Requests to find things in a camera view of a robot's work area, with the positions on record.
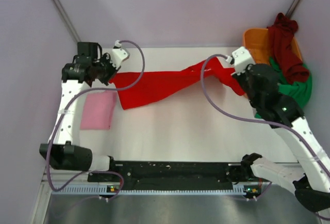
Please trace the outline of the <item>red teddy bear t-shirt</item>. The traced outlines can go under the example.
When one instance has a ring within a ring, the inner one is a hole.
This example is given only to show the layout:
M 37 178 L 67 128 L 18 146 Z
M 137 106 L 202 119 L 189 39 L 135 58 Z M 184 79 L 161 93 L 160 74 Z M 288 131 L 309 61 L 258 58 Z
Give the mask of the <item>red teddy bear t-shirt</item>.
M 119 91 L 119 99 L 124 110 L 146 106 L 161 101 L 176 92 L 185 89 L 201 79 L 203 61 L 181 71 L 145 72 L 141 79 L 129 89 Z M 213 76 L 230 87 L 239 96 L 244 95 L 243 89 L 232 77 L 234 68 L 225 68 L 216 57 L 206 65 L 204 77 Z

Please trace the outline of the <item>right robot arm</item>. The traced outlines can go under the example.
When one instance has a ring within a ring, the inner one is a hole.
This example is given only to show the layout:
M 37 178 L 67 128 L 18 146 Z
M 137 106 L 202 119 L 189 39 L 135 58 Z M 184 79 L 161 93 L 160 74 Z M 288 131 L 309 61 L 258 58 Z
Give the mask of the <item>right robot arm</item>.
M 233 78 L 260 115 L 287 144 L 302 170 L 289 169 L 253 153 L 242 159 L 241 175 L 251 181 L 266 179 L 293 193 L 311 212 L 329 210 L 329 156 L 312 133 L 294 98 L 279 91 L 279 76 L 267 64 L 234 67 Z

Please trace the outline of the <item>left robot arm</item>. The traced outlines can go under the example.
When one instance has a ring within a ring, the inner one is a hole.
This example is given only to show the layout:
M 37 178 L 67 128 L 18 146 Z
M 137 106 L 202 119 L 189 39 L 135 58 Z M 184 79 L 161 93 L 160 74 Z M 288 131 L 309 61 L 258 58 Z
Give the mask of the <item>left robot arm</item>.
M 61 101 L 56 124 L 47 143 L 39 147 L 48 169 L 70 171 L 98 170 L 106 181 L 113 180 L 117 169 L 111 157 L 97 155 L 80 145 L 80 124 L 87 94 L 93 90 L 110 91 L 109 81 L 121 68 L 129 53 L 116 41 L 114 47 L 103 53 L 96 42 L 79 42 L 77 54 L 61 70 Z

